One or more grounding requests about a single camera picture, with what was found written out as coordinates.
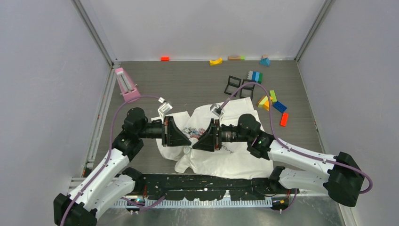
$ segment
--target silver bracket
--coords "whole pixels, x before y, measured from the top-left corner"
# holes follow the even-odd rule
[[[210,107],[210,111],[216,115],[219,118],[219,121],[222,122],[223,117],[224,117],[224,109],[222,109],[222,111],[219,113],[216,112],[216,110],[220,107],[220,105],[218,104],[212,104]]]
[[[162,97],[160,97],[158,101],[162,103],[161,106],[158,108],[158,113],[160,114],[163,123],[166,113],[168,113],[173,107],[169,102],[165,101],[165,99],[163,99]]]

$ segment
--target green block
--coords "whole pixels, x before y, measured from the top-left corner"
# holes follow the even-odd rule
[[[261,84],[263,80],[263,73],[259,73],[259,81],[258,83]]]
[[[274,90],[270,90],[270,97],[273,98],[271,100],[273,103],[277,102],[277,97],[276,97],[276,94],[274,93]]]

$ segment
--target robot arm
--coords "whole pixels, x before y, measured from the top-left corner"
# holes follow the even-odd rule
[[[191,144],[191,141],[176,126],[173,116],[165,116],[163,120],[148,123],[141,108],[130,109],[122,131],[114,139],[108,162],[106,163],[106,159],[109,153],[79,186],[67,195],[59,194],[54,199],[56,225],[61,224],[61,219],[74,197],[77,199],[72,205],[64,225],[94,226],[97,219],[118,199],[130,192],[142,189],[140,186],[143,183],[137,183],[138,180],[142,180],[142,174],[132,168],[125,169],[122,175],[112,182],[115,175],[126,167],[143,147],[141,138],[162,139],[164,146]]]
[[[354,159],[346,153],[338,156],[313,152],[297,147],[283,140],[277,141],[273,135],[260,130],[260,123],[251,114],[239,117],[237,126],[220,125],[219,120],[212,119],[206,132],[192,147],[213,152],[220,150],[222,142],[247,142],[247,150],[256,158],[280,161],[298,167],[304,171],[275,167],[269,177],[271,188],[279,191],[282,188],[300,188],[328,194],[334,201],[354,207],[358,199],[364,177],[345,167],[330,162],[343,163],[360,169]],[[300,155],[291,149],[309,156],[322,158],[323,161]]]

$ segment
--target red block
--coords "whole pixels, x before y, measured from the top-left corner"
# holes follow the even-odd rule
[[[283,117],[281,117],[280,126],[285,127],[287,125],[288,113],[283,113]]]

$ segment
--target black square frame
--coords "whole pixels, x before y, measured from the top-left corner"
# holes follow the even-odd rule
[[[230,79],[237,80],[237,81],[238,81],[238,85],[237,85],[237,84],[234,84],[233,82],[231,82]],[[228,83],[227,83],[227,86],[226,86],[226,88],[224,89],[224,93],[225,93],[225,94],[228,94],[228,95],[231,95],[232,93],[227,92],[227,89],[229,88],[229,86],[233,86],[233,87],[238,88],[238,87],[240,87],[240,85],[241,85],[241,79],[240,79],[240,78],[236,78],[236,77],[230,75],[230,76],[229,76]]]
[[[242,85],[244,85],[245,84],[245,82],[256,82],[256,81],[254,81],[254,80],[249,80],[249,79],[244,79],[243,81],[242,81]],[[253,98],[253,96],[254,96],[254,89],[255,89],[255,85],[252,85],[252,86],[244,86],[240,91],[239,91],[239,97],[240,98],[246,98],[245,96],[243,96],[242,95],[242,91],[243,90],[250,90],[251,91],[251,95],[249,96],[249,97],[251,97],[251,100],[252,100],[252,98]]]

